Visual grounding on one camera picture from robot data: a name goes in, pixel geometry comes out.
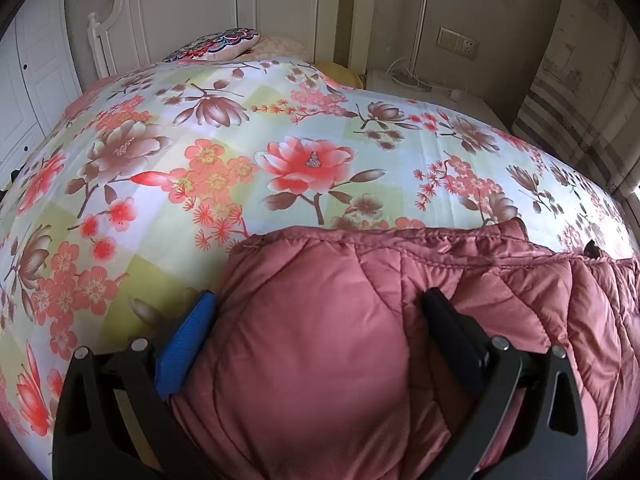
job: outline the pillow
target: pillow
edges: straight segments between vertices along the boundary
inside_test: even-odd
[[[288,38],[265,36],[260,38],[260,41],[251,50],[247,50],[236,61],[255,61],[273,57],[292,57],[293,59],[305,61],[305,47]]]
[[[162,61],[169,63],[183,58],[230,61],[254,46],[259,39],[260,34],[254,28],[230,28],[198,38],[169,54]]]

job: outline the pink jacket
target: pink jacket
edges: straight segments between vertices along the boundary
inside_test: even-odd
[[[567,348],[593,475],[639,409],[639,272],[635,260],[531,244],[519,219],[253,236],[231,254],[218,321],[174,413],[233,479],[415,479],[472,403],[415,305],[438,286],[489,336]]]

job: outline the headboard panel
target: headboard panel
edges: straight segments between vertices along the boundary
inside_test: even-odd
[[[355,0],[350,68],[366,69],[374,0]],[[114,0],[104,23],[89,15],[101,77],[159,61],[204,34],[252,27],[299,41],[315,61],[334,59],[338,0]]]

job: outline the silver screw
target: silver screw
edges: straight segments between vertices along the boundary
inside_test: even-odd
[[[566,350],[562,348],[560,345],[553,345],[551,347],[551,351],[554,353],[556,357],[564,359],[566,357]]]
[[[491,338],[491,344],[494,345],[494,348],[502,350],[503,352],[509,349],[509,342],[507,341],[507,338],[502,337],[501,335],[494,335]]]
[[[76,359],[84,359],[88,355],[89,355],[89,349],[86,346],[81,346],[80,348],[76,349],[76,351],[74,352],[74,357]]]
[[[135,339],[133,343],[131,343],[131,349],[134,352],[142,352],[148,346],[149,341],[147,341],[144,337],[139,337],[138,339]]]

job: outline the silver metal pole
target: silver metal pole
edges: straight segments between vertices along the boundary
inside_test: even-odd
[[[415,63],[418,60],[418,51],[420,50],[420,42],[422,41],[422,28],[424,27],[424,15],[427,11],[427,0],[420,3],[420,14],[418,15],[418,28],[415,31],[414,50],[411,54],[411,62],[409,63],[409,74],[415,72]]]

